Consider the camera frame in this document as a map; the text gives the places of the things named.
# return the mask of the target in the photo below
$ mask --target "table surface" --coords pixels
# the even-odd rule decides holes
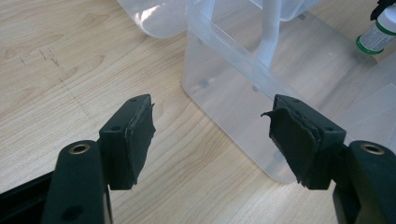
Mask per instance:
[[[275,182],[181,88],[186,34],[143,34],[116,0],[0,2],[0,192],[150,93],[157,129],[115,223],[335,223],[332,188]]]

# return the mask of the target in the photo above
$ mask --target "wood grain surface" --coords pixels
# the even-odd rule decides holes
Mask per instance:
[[[336,223],[332,187],[275,182],[185,94],[185,45],[144,35],[116,0],[0,1],[0,192],[150,93],[157,132],[137,186],[111,192],[115,223]]]

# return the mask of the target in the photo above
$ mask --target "plastic lid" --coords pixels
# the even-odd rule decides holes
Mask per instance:
[[[378,22],[385,29],[396,33],[396,6],[387,7],[378,17]]]

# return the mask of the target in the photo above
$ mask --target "clamp jaw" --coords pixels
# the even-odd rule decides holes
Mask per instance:
[[[155,133],[150,96],[128,100],[100,130],[59,153],[55,170],[0,195],[0,223],[112,223],[108,187],[131,189]]]
[[[396,223],[396,157],[379,144],[344,145],[347,132],[300,100],[276,95],[270,137],[297,181],[328,189],[339,223]]]

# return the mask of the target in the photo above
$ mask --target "metal grommet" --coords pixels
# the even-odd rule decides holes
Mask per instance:
[[[371,154],[375,154],[375,155],[384,155],[385,151],[384,149],[382,149],[381,147],[377,147],[374,145],[370,145],[370,144],[361,144],[361,148]]]
[[[88,144],[79,144],[75,145],[72,148],[70,148],[69,153],[73,155],[81,154],[90,149],[90,145]]]

